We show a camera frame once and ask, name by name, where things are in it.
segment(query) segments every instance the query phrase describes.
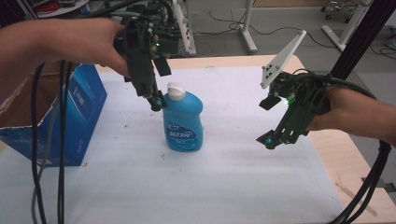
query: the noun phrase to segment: bottle label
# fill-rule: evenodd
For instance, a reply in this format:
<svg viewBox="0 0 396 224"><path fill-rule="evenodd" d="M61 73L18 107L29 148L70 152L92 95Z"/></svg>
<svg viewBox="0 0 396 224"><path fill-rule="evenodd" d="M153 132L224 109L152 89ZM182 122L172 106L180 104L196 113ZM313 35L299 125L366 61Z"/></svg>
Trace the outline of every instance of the bottle label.
<svg viewBox="0 0 396 224"><path fill-rule="evenodd" d="M199 146L197 135L190 129L186 129L178 124L169 122L166 132L169 143L177 145L178 148L194 150Z"/></svg>

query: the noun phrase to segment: gray floor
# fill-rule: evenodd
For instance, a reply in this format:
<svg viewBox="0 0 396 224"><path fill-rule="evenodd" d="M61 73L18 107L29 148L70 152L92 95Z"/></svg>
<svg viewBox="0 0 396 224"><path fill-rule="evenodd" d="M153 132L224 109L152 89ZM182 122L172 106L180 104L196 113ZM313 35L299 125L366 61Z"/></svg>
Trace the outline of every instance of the gray floor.
<svg viewBox="0 0 396 224"><path fill-rule="evenodd" d="M242 10L212 10L211 15L222 20L238 21L243 15ZM331 21L325 20L325 14L319 7L305 8L254 8L250 24L261 33L271 33L281 27L295 27L306 30L319 43L334 46L329 37L321 30L322 25L329 25L340 35L346 27L347 15L343 12L334 13ZM217 33L229 29L230 22L215 21L209 16L209 11L197 11L192 16L197 48L196 57L216 57L248 55L247 46L237 31L221 35L202 35L199 33ZM295 36L295 30L280 30L271 35L259 35L250 28L252 38L258 48L256 54L277 54ZM374 50L384 48L384 41L391 35L389 27L384 27L372 44ZM187 56L180 48L181 55ZM335 48L324 48L306 36L295 52L304 67L312 71L330 71L335 65L341 51ZM376 55L368 49L354 69L358 78L372 91L375 96L386 103L396 105L396 61L382 55ZM361 151L363 157L372 165L377 156L378 141L351 135L353 142ZM393 149L382 178L386 183L396 185L396 152ZM396 203L396 193L389 194Z"/></svg>

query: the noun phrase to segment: metal stand leg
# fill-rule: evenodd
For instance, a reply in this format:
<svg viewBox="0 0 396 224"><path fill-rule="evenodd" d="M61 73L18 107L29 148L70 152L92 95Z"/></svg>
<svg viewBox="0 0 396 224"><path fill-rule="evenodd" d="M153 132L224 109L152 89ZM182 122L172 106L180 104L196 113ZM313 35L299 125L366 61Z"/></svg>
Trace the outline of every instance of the metal stand leg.
<svg viewBox="0 0 396 224"><path fill-rule="evenodd" d="M323 25L322 30L329 36L329 38L334 42L334 44L341 50L344 51L346 47L346 43L349 39L349 37L352 35L353 31L355 28L359 25L361 22L361 19L364 17L364 14L366 14L366 11L369 7L370 0L362 0L358 7L355 10L355 13L353 14L352 18L350 19L348 25L346 26L346 29L344 32L341 34L341 37L338 37L332 29L328 25Z"/></svg>
<svg viewBox="0 0 396 224"><path fill-rule="evenodd" d="M253 7L252 0L247 0L245 21L244 21L244 24L239 25L239 30L241 31L242 36L244 37L245 41L247 42L249 54L253 54L253 53L257 52L257 47L254 44L253 39L251 38L250 32L248 31L248 25L250 23L250 15L251 15L252 7Z"/></svg>
<svg viewBox="0 0 396 224"><path fill-rule="evenodd" d="M194 57L197 54L197 51L195 49L194 36L189 28L189 20L184 17L183 12L181 11L181 7L178 4L178 0L173 0L173 9L177 18L181 37L183 39L184 48L191 57Z"/></svg>

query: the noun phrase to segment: dish soap bottle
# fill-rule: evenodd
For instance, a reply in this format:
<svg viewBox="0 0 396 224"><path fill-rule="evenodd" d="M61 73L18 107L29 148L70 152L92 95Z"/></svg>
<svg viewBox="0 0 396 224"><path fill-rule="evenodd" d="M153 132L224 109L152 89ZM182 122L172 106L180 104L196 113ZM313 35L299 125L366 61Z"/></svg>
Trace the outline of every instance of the dish soap bottle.
<svg viewBox="0 0 396 224"><path fill-rule="evenodd" d="M163 128L168 146L181 152L200 149L204 140L201 100L176 82L168 83L168 93L163 98Z"/></svg>

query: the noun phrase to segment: blue box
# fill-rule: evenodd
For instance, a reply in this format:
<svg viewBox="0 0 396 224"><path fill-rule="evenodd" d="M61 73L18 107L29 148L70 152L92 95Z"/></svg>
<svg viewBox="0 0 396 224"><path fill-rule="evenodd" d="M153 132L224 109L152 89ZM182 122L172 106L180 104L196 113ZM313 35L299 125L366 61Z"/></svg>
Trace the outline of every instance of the blue box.
<svg viewBox="0 0 396 224"><path fill-rule="evenodd" d="M37 91L38 151L37 163L42 162L50 126L51 111L59 86L59 70L43 74ZM6 109L0 111L0 139L7 145L31 159L32 126L30 121L30 85L31 80L19 87ZM101 79L93 65L77 66L69 81L64 137L64 165L81 165L90 143L96 122L102 111L107 94ZM51 144L46 166L59 166L60 150L59 108L51 132Z"/></svg>

